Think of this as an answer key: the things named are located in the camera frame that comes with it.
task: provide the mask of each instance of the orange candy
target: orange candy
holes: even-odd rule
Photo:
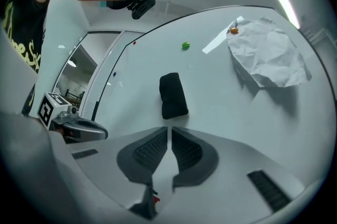
[[[231,33],[232,34],[238,34],[239,33],[239,29],[238,28],[231,28]]]

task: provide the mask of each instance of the white table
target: white table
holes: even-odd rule
[[[271,18],[302,53],[312,80],[272,90],[240,82],[225,34],[218,36],[239,16]],[[182,51],[185,41],[191,47]],[[305,38],[273,9],[222,7],[180,18],[129,44],[112,68],[116,76],[108,80],[95,120],[109,138],[173,125],[244,142],[306,187],[328,171],[336,134],[328,77]],[[172,72],[179,73],[190,115],[163,120],[159,79]]]

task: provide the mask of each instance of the white surface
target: white surface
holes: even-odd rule
[[[77,50],[80,50],[81,49],[81,43],[79,43],[79,45],[75,46],[74,47],[74,50],[71,50],[69,55],[68,55],[68,59],[72,58],[74,55],[77,54]],[[77,84],[81,84],[81,85],[86,85],[84,84],[84,80],[89,80],[90,78],[83,74],[80,70],[80,68],[78,67],[71,67],[69,66],[69,64],[67,63],[68,62],[68,59],[64,61],[63,63],[63,67],[61,69],[61,72],[59,74],[59,76],[57,77],[56,79],[56,82],[54,82],[55,86],[58,85],[58,83],[61,84],[61,89],[62,91],[66,91],[68,89],[68,85],[72,80],[75,80],[77,82]]]
[[[179,174],[178,163],[172,151],[172,128],[168,128],[167,151],[152,175],[153,190],[160,201],[155,205],[156,212],[160,212],[170,202],[174,195],[172,191],[173,177]]]
[[[61,95],[65,95],[68,89],[68,84],[69,84],[69,78],[66,77],[65,75],[61,74],[60,77],[58,78],[56,87],[60,89]]]
[[[208,54],[211,52],[213,49],[217,48],[219,45],[223,43],[227,39],[227,32],[230,29],[231,25],[237,21],[243,20],[242,16],[239,16],[237,19],[232,21],[224,30],[222,30],[203,50],[202,52],[205,54]]]
[[[243,67],[260,88],[290,87],[310,81],[303,56],[270,18],[237,20],[233,27],[239,32],[228,31],[228,47],[237,67]]]
[[[51,0],[46,19],[46,33],[41,52],[41,64],[35,87],[30,116],[37,117],[43,95],[53,91],[60,71],[80,37],[86,34],[87,23],[83,19],[80,3],[76,0]]]
[[[146,33],[160,25],[178,18],[177,15],[165,17],[154,16],[153,10],[148,11],[140,19],[134,20],[128,9],[112,10],[100,9],[99,19],[92,23],[90,30],[130,30]]]
[[[238,16],[268,16],[284,30],[311,71],[309,83],[268,90],[245,85],[224,42],[202,49]],[[183,42],[191,47],[181,50]],[[159,79],[178,72],[190,115],[173,124],[244,142],[296,175],[305,186],[326,175],[335,144],[336,115],[326,74],[311,46],[272,9],[227,7],[171,22],[129,45],[106,86],[96,121],[109,138],[165,126]]]
[[[202,184],[176,188],[157,216],[158,223],[223,224],[225,220],[230,224],[248,224],[269,217],[273,211],[247,177],[260,169],[291,200],[305,190],[297,178],[252,147],[198,131],[189,133],[215,148],[219,164]]]
[[[337,97],[337,46],[326,36],[315,43],[314,48],[324,63]]]
[[[99,65],[118,35],[119,33],[89,33],[82,40],[81,45],[92,60]]]
[[[299,20],[296,17],[296,13],[291,5],[290,0],[279,0],[283,9],[286,12],[286,15],[289,19],[289,21],[297,28],[300,28]]]
[[[290,223],[300,212],[308,205],[312,197],[323,184],[323,179],[317,180],[308,186],[295,200],[291,202],[291,206],[286,206],[280,211],[272,214],[270,217],[262,219],[255,224],[285,224]]]
[[[62,74],[78,85],[86,88],[97,65],[96,63],[92,63],[91,58],[85,52],[82,45],[79,45],[71,58],[75,58],[76,67],[65,64]]]
[[[60,91],[60,89],[59,89],[58,87],[55,87],[55,88],[54,88],[53,93],[57,93],[57,94],[60,94],[60,95],[61,95],[61,91]]]
[[[76,82],[74,82],[74,81],[69,81],[69,84],[68,84],[68,89],[69,89],[69,93],[70,94],[74,94],[74,95],[76,95],[76,96],[79,96],[80,95],[80,93],[82,93],[81,91],[80,91],[80,85],[79,84],[77,84]]]
[[[3,28],[0,29],[0,70],[0,111],[20,114],[37,74],[15,51]]]
[[[97,72],[91,77],[87,87],[88,90],[83,96],[83,106],[80,107],[79,111],[81,117],[85,119],[92,118],[95,104],[100,99],[104,86],[111,74],[111,66],[116,63],[124,47],[141,35],[141,33],[123,32],[108,49],[102,64],[96,68]]]

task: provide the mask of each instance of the black camera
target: black camera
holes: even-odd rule
[[[132,11],[133,19],[139,19],[155,4],[156,0],[135,0],[127,9]]]
[[[132,18],[141,18],[148,10],[156,4],[156,0],[119,0],[107,2],[107,7],[111,9],[126,8],[132,11]]]

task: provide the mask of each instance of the crumpled white paper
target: crumpled white paper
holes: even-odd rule
[[[236,23],[239,33],[227,33],[228,46],[260,87],[290,87],[311,80],[302,54],[271,19]]]

